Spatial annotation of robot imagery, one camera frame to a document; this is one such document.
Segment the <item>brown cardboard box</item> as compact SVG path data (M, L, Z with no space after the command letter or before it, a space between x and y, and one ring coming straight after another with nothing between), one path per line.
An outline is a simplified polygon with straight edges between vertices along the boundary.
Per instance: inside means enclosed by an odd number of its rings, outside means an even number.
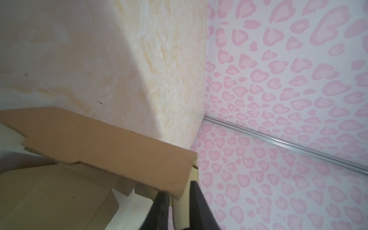
M58 107L1 111L1 229L103 230L115 192L168 193L187 229L194 152Z

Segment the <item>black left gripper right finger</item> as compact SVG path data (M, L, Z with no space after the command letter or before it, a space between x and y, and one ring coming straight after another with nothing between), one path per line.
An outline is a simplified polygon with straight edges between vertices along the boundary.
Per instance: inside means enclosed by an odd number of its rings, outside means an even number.
M197 181L190 182L189 221L191 230L220 230Z

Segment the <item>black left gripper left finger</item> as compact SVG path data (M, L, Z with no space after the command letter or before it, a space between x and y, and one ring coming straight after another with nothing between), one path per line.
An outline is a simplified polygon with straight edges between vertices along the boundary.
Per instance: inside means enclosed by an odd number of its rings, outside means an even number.
M159 192L139 230L168 230L170 195Z

